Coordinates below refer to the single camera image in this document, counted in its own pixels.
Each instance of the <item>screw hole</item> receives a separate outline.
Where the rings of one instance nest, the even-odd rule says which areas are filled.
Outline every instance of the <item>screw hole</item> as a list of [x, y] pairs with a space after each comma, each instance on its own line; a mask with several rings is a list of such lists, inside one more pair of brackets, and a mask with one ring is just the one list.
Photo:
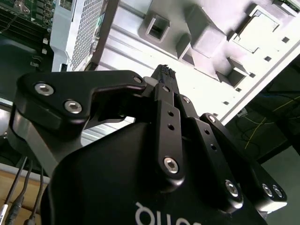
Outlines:
[[175, 128], [173, 127], [172, 124], [168, 124], [168, 128], [169, 128], [170, 130], [175, 130]]
[[213, 149], [214, 151], [217, 150], [216, 146], [214, 146], [213, 144], [210, 145], [211, 149]]
[[266, 58], [264, 58], [264, 60], [266, 60], [267, 62], [270, 62], [271, 61], [271, 57], [267, 56]]
[[284, 38], [282, 39], [282, 41], [283, 41], [284, 43], [288, 43], [289, 40], [290, 40], [290, 39], [288, 39], [287, 37], [284, 37]]
[[174, 114], [173, 114], [171, 111], [168, 111], [168, 114], [169, 114], [170, 116], [174, 116]]

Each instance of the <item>black cable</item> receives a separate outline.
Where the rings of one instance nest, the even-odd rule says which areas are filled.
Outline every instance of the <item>black cable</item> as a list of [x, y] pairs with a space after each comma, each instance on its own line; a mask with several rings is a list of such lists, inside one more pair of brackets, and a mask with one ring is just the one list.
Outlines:
[[29, 170], [28, 170], [28, 172], [26, 174], [26, 177], [25, 177], [25, 180], [24, 180], [23, 189], [22, 189], [22, 191], [20, 192], [19, 195], [24, 195], [25, 192], [26, 192], [26, 189], [27, 189], [27, 186], [28, 186], [28, 181], [29, 181], [29, 176], [30, 176], [32, 168], [33, 168], [33, 162], [32, 162], [32, 160], [30, 160]]
[[6, 200], [5, 200], [4, 204], [8, 204], [8, 203], [9, 203], [10, 198], [11, 198], [11, 196], [13, 195], [13, 192], [14, 192], [14, 190], [15, 190], [15, 187], [16, 187], [18, 181], [19, 181], [21, 172], [22, 172], [22, 170], [23, 170], [23, 168], [24, 168], [24, 166], [25, 166], [25, 164], [26, 164], [26, 161], [27, 161], [27, 157], [24, 158], [23, 164], [22, 164], [22, 166], [20, 167], [20, 169], [18, 170], [18, 172], [17, 172], [17, 174], [16, 174], [16, 176], [15, 176], [14, 182], [13, 182], [13, 184], [12, 184], [12, 186], [11, 186], [9, 192], [8, 192], [8, 195], [7, 195], [7, 197], [6, 197]]
[[288, 98], [288, 99], [290, 99], [290, 100], [293, 100], [293, 101], [295, 101], [295, 102], [297, 102], [298, 104], [300, 104], [300, 101], [299, 100], [297, 100], [297, 99], [294, 99], [294, 98], [292, 98], [292, 97], [290, 97], [290, 96], [287, 96], [287, 95], [282, 95], [282, 94], [273, 94], [273, 93], [263, 93], [263, 94], [261, 94], [261, 95], [275, 95], [275, 96], [281, 96], [281, 97], [284, 97], [284, 98]]
[[23, 185], [23, 189], [20, 192], [20, 194], [17, 196], [17, 198], [14, 200], [12, 206], [10, 207], [9, 211], [8, 211], [8, 215], [7, 218], [5, 220], [5, 225], [13, 225], [15, 222], [15, 219], [17, 218], [21, 208], [22, 208], [22, 204], [24, 201], [24, 194], [26, 192], [27, 189], [27, 185], [28, 185], [28, 181], [29, 181], [29, 176], [31, 173], [33, 167], [33, 162], [32, 160], [30, 160], [30, 166], [29, 166], [29, 170], [27, 171], [25, 180], [24, 180], [24, 185]]
[[41, 168], [41, 178], [40, 178], [39, 190], [38, 190], [38, 193], [37, 193], [36, 202], [34, 203], [32, 213], [31, 213], [29, 219], [34, 219], [35, 216], [36, 216], [36, 212], [38, 210], [38, 203], [41, 199], [42, 192], [43, 192], [43, 186], [44, 186], [44, 170], [43, 170], [43, 168]]

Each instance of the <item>ventilation grille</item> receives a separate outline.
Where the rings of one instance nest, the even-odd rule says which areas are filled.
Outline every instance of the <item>ventilation grille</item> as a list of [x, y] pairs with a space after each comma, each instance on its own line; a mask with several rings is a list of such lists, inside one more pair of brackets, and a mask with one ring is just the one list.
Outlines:
[[97, 19], [100, 16], [103, 0], [85, 0], [79, 24], [79, 31], [71, 61], [73, 71], [90, 54]]

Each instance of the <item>wire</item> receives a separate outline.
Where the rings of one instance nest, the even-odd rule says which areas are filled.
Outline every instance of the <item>wire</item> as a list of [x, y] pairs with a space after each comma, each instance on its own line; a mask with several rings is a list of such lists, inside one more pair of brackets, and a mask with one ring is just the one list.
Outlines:
[[21, 13], [18, 13], [17, 15], [14, 16], [14, 18], [7, 24], [7, 26], [0, 31], [0, 34], [2, 34], [3, 32], [7, 31], [10, 27], [10, 25], [18, 18], [18, 16], [20, 15]]
[[32, 167], [33, 167], [33, 162], [32, 162], [32, 160], [30, 160], [30, 166], [29, 166], [29, 169], [27, 171], [27, 174], [26, 174], [26, 177], [24, 180], [23, 189], [20, 192], [20, 194], [16, 197], [13, 204], [11, 205], [11, 207], [8, 211], [8, 215], [5, 219], [5, 225], [14, 225], [15, 219], [17, 218], [17, 216], [22, 208], [22, 204], [24, 201], [24, 195], [25, 195], [25, 192], [26, 192], [26, 189], [28, 186], [29, 176], [30, 176]]
[[29, 181], [29, 176], [30, 176], [32, 167], [33, 167], [33, 162], [32, 162], [32, 160], [30, 160], [29, 170], [28, 170], [28, 172], [27, 172], [27, 174], [26, 174], [26, 177], [25, 177], [25, 180], [24, 180], [23, 189], [22, 189], [22, 191], [20, 192], [19, 195], [24, 195], [25, 192], [26, 192], [26, 189], [27, 189], [27, 186], [28, 186], [28, 181]]
[[5, 214], [6, 214], [6, 211], [8, 210], [8, 203], [9, 203], [9, 201], [10, 201], [10, 199], [11, 199], [11, 196], [13, 195], [13, 192], [14, 192], [14, 190], [15, 190], [15, 187], [16, 187], [18, 181], [19, 181], [21, 172], [22, 172], [22, 170], [23, 170], [23, 168], [24, 168], [24, 166], [25, 166], [25, 164], [26, 164], [26, 161], [27, 161], [27, 157], [24, 158], [23, 164], [22, 164], [21, 167], [19, 168], [19, 170], [18, 170], [18, 172], [17, 172], [17, 174], [16, 174], [16, 176], [15, 176], [14, 182], [13, 182], [12, 186], [10, 187], [10, 190], [9, 190], [9, 192], [8, 192], [8, 195], [7, 195], [7, 197], [6, 197], [6, 200], [4, 201], [4, 204], [3, 204], [2, 208], [1, 208], [1, 211], [0, 211], [0, 225], [2, 224], [3, 219], [4, 219], [4, 217], [5, 217]]
[[36, 216], [36, 212], [37, 212], [37, 209], [38, 209], [38, 203], [41, 199], [42, 192], [43, 192], [43, 185], [44, 185], [44, 170], [43, 170], [43, 168], [41, 168], [41, 178], [40, 178], [39, 190], [38, 190], [38, 193], [37, 193], [36, 202], [34, 203], [34, 206], [33, 206], [33, 209], [32, 209], [32, 213], [29, 217], [29, 219], [31, 219], [31, 220], [34, 219], [35, 216]]
[[[251, 120], [250, 118], [248, 118], [247, 116], [243, 116], [243, 118], [247, 119], [248, 121], [254, 123], [254, 124], [260, 124], [258, 122], [255, 122], [253, 120]], [[270, 123], [264, 123], [264, 125], [268, 125], [268, 124], [274, 124], [275, 122], [270, 122]]]
[[[259, 122], [255, 122], [253, 120], [251, 120], [250, 118], [248, 118], [247, 116], [243, 116], [243, 118], [247, 119], [248, 121], [254, 123], [254, 124], [260, 124]], [[300, 116], [297, 116], [297, 117], [291, 117], [291, 118], [288, 118], [289, 120], [294, 120], [294, 119], [298, 119], [300, 118]], [[267, 125], [267, 124], [274, 124], [275, 122], [269, 122], [269, 123], [264, 123], [264, 125]]]
[[24, 166], [26, 164], [26, 161], [27, 161], [27, 157], [24, 158], [23, 164], [22, 164], [22, 166], [20, 167], [20, 169], [18, 170], [18, 172], [17, 172], [17, 174], [15, 176], [14, 182], [13, 182], [13, 184], [12, 184], [12, 186], [11, 186], [9, 192], [8, 192], [8, 195], [6, 197], [6, 200], [5, 200], [4, 204], [8, 204], [10, 202], [11, 196], [13, 195], [15, 187], [16, 187], [18, 181], [19, 181], [21, 172], [22, 172], [22, 170], [23, 170], [23, 168], [24, 168]]
[[[288, 101], [287, 103], [285, 103], [285, 104], [283, 104], [283, 105], [277, 107], [276, 109], [273, 110], [273, 112], [275, 112], [275, 111], [277, 111], [278, 109], [281, 109], [282, 107], [284, 107], [284, 106], [290, 104], [291, 102], [295, 101], [295, 100], [298, 99], [298, 98], [300, 98], [300, 96], [298, 96], [298, 97], [294, 98], [293, 100]], [[246, 146], [245, 146], [245, 149], [248, 147], [248, 145], [249, 145], [249, 143], [250, 143], [252, 137], [253, 137], [254, 134], [256, 133], [257, 129], [258, 129], [258, 128], [266, 121], [266, 119], [267, 119], [267, 118], [265, 117], [265, 118], [261, 121], [261, 123], [258, 124], [258, 126], [255, 128], [255, 130], [253, 131], [252, 135], [250, 136], [250, 138], [249, 138], [249, 140], [248, 140], [248, 142], [247, 142], [247, 144], [246, 144]]]

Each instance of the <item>rectangular slot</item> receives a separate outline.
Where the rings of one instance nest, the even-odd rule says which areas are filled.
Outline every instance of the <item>rectangular slot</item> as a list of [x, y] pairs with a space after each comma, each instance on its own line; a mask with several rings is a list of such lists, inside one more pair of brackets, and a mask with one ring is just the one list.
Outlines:
[[238, 71], [233, 70], [228, 76], [227, 79], [229, 80], [230, 84], [236, 88], [239, 83], [245, 78], [243, 74], [239, 73]]
[[289, 42], [289, 38], [287, 38], [287, 37], [284, 37], [283, 39], [282, 39], [282, 41], [284, 42], [284, 43], [288, 43]]
[[170, 29], [170, 22], [159, 15], [155, 15], [147, 29], [146, 35], [162, 42]]
[[267, 56], [266, 58], [264, 58], [264, 60], [266, 60], [267, 62], [270, 62], [271, 61], [271, 57]]

